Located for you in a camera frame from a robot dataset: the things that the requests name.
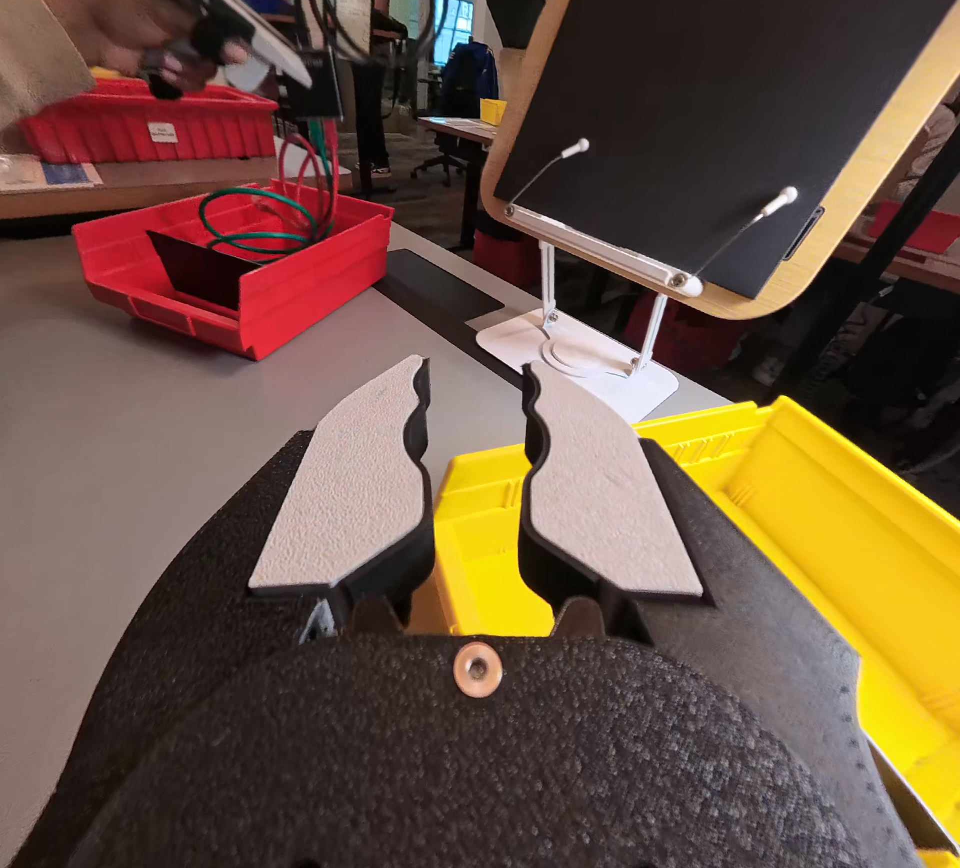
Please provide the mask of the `black office chair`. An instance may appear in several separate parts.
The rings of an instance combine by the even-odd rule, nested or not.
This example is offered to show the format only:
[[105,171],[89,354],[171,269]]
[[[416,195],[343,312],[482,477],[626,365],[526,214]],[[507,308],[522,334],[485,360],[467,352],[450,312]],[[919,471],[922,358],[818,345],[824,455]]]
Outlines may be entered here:
[[443,173],[442,183],[446,187],[450,187],[451,170],[453,169],[457,174],[464,174],[470,162],[472,150],[469,148],[466,139],[443,131],[430,130],[429,133],[435,137],[438,154],[414,166],[411,169],[410,178],[416,180],[421,174],[425,174],[434,167],[439,167]]

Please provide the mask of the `black ethernet splitter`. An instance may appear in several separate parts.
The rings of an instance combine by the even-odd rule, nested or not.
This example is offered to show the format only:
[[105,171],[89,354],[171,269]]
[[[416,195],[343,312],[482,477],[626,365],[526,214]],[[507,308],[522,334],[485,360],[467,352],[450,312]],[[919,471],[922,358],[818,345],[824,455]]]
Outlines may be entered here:
[[284,90],[281,102],[288,118],[295,120],[344,118],[339,70],[335,56],[326,48],[301,52],[301,60],[310,76],[304,84],[283,70],[277,70],[278,82]]

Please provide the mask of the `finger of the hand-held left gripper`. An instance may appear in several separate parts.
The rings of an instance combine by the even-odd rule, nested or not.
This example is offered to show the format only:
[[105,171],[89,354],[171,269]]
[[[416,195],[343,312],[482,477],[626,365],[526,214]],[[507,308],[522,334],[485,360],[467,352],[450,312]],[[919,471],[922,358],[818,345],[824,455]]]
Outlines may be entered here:
[[294,46],[242,1],[224,0],[223,4],[236,23],[228,39],[246,50],[245,61],[223,67],[223,79],[230,86],[252,93],[260,87],[269,71],[274,70],[306,90],[312,88],[310,71]]

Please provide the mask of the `person's left forearm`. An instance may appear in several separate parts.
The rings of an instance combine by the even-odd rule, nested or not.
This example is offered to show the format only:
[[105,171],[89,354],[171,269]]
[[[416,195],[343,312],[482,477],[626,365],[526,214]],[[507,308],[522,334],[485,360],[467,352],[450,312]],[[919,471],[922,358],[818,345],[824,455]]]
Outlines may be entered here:
[[95,88],[90,68],[43,0],[1,0],[1,130]]

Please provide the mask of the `red parts bin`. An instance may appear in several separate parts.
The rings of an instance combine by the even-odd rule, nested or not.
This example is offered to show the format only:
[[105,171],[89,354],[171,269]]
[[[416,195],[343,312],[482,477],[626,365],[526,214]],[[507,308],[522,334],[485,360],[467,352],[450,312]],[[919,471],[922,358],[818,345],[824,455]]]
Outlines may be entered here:
[[17,127],[33,154],[57,165],[270,158],[277,108],[226,86],[160,99],[145,81],[97,79]]

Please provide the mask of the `black monitor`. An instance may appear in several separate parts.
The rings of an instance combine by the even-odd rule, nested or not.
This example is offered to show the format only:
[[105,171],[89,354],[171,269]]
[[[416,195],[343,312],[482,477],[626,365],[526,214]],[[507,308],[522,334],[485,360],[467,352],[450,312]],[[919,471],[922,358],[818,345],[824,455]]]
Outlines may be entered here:
[[526,49],[546,0],[485,0],[501,46]]

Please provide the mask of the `red floor basket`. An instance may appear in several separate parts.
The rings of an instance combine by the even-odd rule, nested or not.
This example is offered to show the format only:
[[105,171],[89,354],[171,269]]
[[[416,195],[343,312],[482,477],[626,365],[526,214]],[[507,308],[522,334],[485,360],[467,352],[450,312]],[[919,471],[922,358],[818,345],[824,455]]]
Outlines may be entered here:
[[[640,349],[657,297],[643,289],[624,296],[614,322],[614,335]],[[654,341],[653,358],[687,376],[724,367],[740,340],[753,327],[750,320],[718,319],[668,300]]]
[[477,230],[474,234],[472,262],[491,275],[517,286],[536,286],[541,280],[539,242],[522,233],[510,238]]

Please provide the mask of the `yellow plastic bin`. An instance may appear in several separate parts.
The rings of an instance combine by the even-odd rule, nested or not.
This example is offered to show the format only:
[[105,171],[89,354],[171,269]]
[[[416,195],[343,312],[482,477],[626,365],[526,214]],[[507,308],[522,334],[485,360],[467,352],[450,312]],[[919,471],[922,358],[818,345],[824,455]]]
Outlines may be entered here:
[[[657,442],[856,650],[866,734],[954,843],[959,829],[959,527],[790,400],[648,420]],[[453,458],[437,561],[410,632],[544,636],[522,582],[522,445]]]

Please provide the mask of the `metal support strut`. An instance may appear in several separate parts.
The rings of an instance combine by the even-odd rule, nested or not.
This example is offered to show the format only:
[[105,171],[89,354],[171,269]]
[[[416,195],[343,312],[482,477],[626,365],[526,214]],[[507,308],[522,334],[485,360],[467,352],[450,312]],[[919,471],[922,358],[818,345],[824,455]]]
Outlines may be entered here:
[[538,243],[541,279],[541,328],[546,332],[559,317],[556,293],[556,248],[541,240]]
[[654,298],[654,302],[650,310],[641,349],[639,350],[640,352],[636,357],[633,358],[630,365],[631,377],[643,371],[653,360],[656,340],[660,331],[659,329],[661,328],[661,324],[663,322],[667,305],[668,297],[664,294],[658,293]]

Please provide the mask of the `cardboard sheet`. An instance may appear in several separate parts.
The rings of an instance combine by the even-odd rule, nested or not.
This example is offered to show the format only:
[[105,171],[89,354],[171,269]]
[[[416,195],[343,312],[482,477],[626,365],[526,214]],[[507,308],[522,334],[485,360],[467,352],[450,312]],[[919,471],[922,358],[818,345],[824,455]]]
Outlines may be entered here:
[[525,48],[501,47],[495,54],[498,77],[498,95],[499,100],[508,102],[512,99],[518,90],[524,57]]

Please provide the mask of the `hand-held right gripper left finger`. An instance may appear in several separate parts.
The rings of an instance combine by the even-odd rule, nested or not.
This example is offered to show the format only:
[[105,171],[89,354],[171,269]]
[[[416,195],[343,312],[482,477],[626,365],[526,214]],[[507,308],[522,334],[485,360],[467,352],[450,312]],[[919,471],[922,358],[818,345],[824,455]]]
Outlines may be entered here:
[[402,598],[424,582],[434,564],[429,374],[428,358],[408,356],[320,419],[249,576],[252,594]]

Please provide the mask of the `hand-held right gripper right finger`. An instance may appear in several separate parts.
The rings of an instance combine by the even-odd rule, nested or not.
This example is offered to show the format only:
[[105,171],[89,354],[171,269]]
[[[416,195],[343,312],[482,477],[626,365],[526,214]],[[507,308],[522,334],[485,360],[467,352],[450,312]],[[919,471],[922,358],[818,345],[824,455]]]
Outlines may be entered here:
[[705,589],[641,438],[543,361],[522,373],[526,416],[517,561],[546,602],[699,602]]

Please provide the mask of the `blue backpack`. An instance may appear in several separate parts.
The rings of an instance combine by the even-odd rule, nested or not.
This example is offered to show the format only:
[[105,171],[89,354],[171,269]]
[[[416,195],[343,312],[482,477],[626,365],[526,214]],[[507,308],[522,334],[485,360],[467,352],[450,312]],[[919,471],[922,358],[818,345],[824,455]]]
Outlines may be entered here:
[[493,53],[485,43],[474,40],[453,47],[440,73],[440,116],[481,118],[482,100],[498,100],[498,68]]

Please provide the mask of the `black divider plate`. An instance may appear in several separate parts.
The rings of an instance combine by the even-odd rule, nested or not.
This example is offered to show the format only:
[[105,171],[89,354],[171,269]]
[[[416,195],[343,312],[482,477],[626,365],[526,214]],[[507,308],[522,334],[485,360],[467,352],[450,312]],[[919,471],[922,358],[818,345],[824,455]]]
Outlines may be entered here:
[[240,282],[260,265],[197,243],[148,230],[174,290],[225,310],[239,310]]

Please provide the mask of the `red plastic bin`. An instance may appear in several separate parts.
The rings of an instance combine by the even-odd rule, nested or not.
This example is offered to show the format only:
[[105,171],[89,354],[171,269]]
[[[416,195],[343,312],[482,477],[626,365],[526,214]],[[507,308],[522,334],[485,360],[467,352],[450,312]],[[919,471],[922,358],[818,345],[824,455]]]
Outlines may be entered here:
[[[273,180],[115,214],[73,230],[94,298],[133,318],[262,360],[380,281],[394,210]],[[181,295],[146,232],[255,262],[239,310]]]

